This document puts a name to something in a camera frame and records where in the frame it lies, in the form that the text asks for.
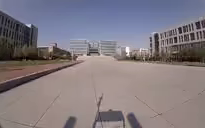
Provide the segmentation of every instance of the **grass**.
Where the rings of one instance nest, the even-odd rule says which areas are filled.
[[[27,60],[27,61],[0,61],[0,68],[12,68],[20,66],[34,66],[69,62],[69,60]]]

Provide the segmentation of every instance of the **concrete road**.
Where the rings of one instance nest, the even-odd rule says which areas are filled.
[[[5,128],[91,128],[101,111],[130,113],[142,128],[205,128],[205,68],[85,57],[82,64],[0,94]]]

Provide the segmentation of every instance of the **curb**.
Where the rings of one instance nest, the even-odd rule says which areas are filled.
[[[53,72],[59,71],[61,69],[68,68],[68,67],[74,66],[76,64],[80,64],[82,62],[83,61],[77,61],[77,62],[67,64],[67,65],[64,65],[64,66],[61,66],[61,67],[58,67],[58,68],[45,69],[43,71],[34,72],[34,73],[31,73],[31,74],[28,74],[28,75],[25,75],[25,76],[16,77],[16,78],[13,78],[13,79],[10,79],[10,80],[0,82],[0,93],[8,91],[8,90],[10,90],[12,88],[15,88],[15,87],[17,87],[21,84],[24,84],[24,83],[27,83],[29,81],[35,80],[35,79],[40,78],[42,76],[46,76],[46,75],[51,74]]]

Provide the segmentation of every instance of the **building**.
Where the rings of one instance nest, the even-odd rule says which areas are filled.
[[[70,52],[77,56],[89,54],[89,42],[87,40],[70,40]]]
[[[39,46],[38,56],[45,59],[52,59],[53,57],[63,57],[71,55],[70,52],[57,47],[57,43],[52,43],[49,46]]]
[[[149,57],[150,51],[149,49],[146,48],[139,48],[139,49],[134,49],[131,51],[132,56],[136,56],[137,58],[139,57]]]
[[[92,40],[89,41],[89,55],[90,56],[98,56],[100,55],[99,53],[99,42]]]
[[[10,43],[13,47],[37,47],[38,28],[25,25],[0,11],[0,39]]]
[[[117,53],[116,56],[121,57],[121,58],[126,58],[127,56],[126,47],[118,46],[116,53]]]
[[[116,53],[117,42],[101,40],[99,43],[100,55],[114,56]]]
[[[153,32],[150,36],[149,54],[151,57],[159,55],[159,34],[157,32]]]
[[[130,57],[130,47],[125,47],[126,56]]]
[[[38,28],[33,24],[27,24],[30,28],[30,46],[37,47]]]
[[[159,33],[160,55],[177,54],[184,49],[205,48],[205,17]]]

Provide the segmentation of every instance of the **sky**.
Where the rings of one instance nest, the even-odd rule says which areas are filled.
[[[205,0],[0,0],[0,10],[38,27],[38,45],[116,40],[148,48],[152,32],[205,16]]]

